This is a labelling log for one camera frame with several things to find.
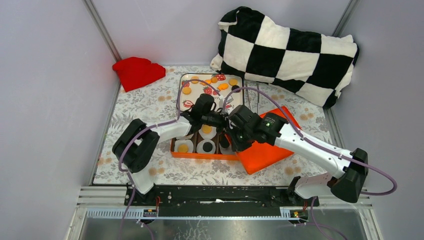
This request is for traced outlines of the orange cookie tin box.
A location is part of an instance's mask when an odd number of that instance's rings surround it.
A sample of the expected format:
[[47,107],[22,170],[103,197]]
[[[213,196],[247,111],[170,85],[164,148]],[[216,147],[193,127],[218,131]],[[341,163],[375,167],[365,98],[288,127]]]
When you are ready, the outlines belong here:
[[211,139],[215,143],[215,146],[216,146],[215,154],[201,154],[201,153],[197,153],[197,145],[198,145],[198,143],[200,141],[202,141],[202,140],[205,140],[205,139],[203,139],[200,136],[199,131],[196,131],[194,133],[194,136],[191,139],[189,139],[189,140],[191,140],[193,142],[193,145],[194,145],[193,153],[179,153],[179,152],[174,152],[175,141],[177,139],[176,138],[173,138],[171,140],[171,148],[170,148],[171,155],[174,158],[187,158],[187,159],[196,159],[196,160],[204,159],[204,160],[237,161],[239,159],[238,156],[237,156],[237,154],[235,154],[235,155],[223,155],[223,154],[220,153],[220,149],[219,149],[219,146],[220,146],[220,136],[225,136],[225,135],[222,132],[217,132],[216,133],[216,136]]

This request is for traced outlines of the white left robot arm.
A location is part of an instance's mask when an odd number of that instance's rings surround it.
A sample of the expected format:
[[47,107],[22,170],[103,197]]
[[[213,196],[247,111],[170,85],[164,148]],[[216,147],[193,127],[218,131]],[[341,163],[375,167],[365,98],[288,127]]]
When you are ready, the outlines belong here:
[[155,183],[148,168],[159,143],[194,134],[203,125],[219,131],[228,126],[228,113],[224,108],[215,110],[215,104],[212,96],[203,93],[188,110],[179,112],[177,119],[151,124],[134,119],[114,143],[112,153],[118,159],[118,168],[127,174],[142,205],[155,200]]

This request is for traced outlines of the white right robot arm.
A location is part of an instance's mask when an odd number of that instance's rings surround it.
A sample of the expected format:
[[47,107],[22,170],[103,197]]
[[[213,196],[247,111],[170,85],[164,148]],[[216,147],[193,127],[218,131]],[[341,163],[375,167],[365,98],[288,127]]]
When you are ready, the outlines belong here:
[[368,162],[366,151],[335,147],[303,132],[290,119],[272,112],[261,117],[244,105],[232,109],[227,119],[227,133],[237,151],[247,150],[254,142],[267,144],[298,154],[326,170],[321,175],[295,177],[286,193],[291,205],[326,195],[358,202],[368,175],[363,166]]

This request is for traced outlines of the orange tin lid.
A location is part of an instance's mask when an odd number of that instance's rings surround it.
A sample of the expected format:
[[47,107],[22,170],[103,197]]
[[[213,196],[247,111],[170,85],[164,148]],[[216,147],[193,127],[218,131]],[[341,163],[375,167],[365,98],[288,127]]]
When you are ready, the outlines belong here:
[[[288,124],[284,125],[286,127],[290,125],[289,121],[292,121],[296,127],[299,126],[289,110],[284,106],[281,109],[276,108],[266,113],[274,113],[287,119]],[[294,153],[276,145],[271,146],[267,143],[254,142],[250,148],[241,152],[236,152],[236,154],[246,172],[248,174],[253,174],[280,160],[290,157]]]

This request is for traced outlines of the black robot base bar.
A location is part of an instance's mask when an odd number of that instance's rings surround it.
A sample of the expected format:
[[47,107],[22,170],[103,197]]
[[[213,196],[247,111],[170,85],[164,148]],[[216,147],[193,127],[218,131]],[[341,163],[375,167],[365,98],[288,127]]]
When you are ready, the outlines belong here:
[[125,206],[152,207],[160,217],[279,217],[282,207],[302,211],[318,199],[302,199],[286,187],[155,185],[148,193],[126,187]]

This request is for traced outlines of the metal serving tongs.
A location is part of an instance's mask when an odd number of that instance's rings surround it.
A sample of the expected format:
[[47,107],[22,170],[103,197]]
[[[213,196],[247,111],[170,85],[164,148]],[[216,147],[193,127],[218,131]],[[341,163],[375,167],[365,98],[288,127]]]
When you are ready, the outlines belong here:
[[[245,80],[244,81],[245,87],[250,87],[259,90],[259,83],[255,81]],[[260,103],[260,94],[255,90],[249,90],[244,89],[244,96],[245,96],[245,104],[248,106],[248,108],[256,113],[259,114],[259,103]]]

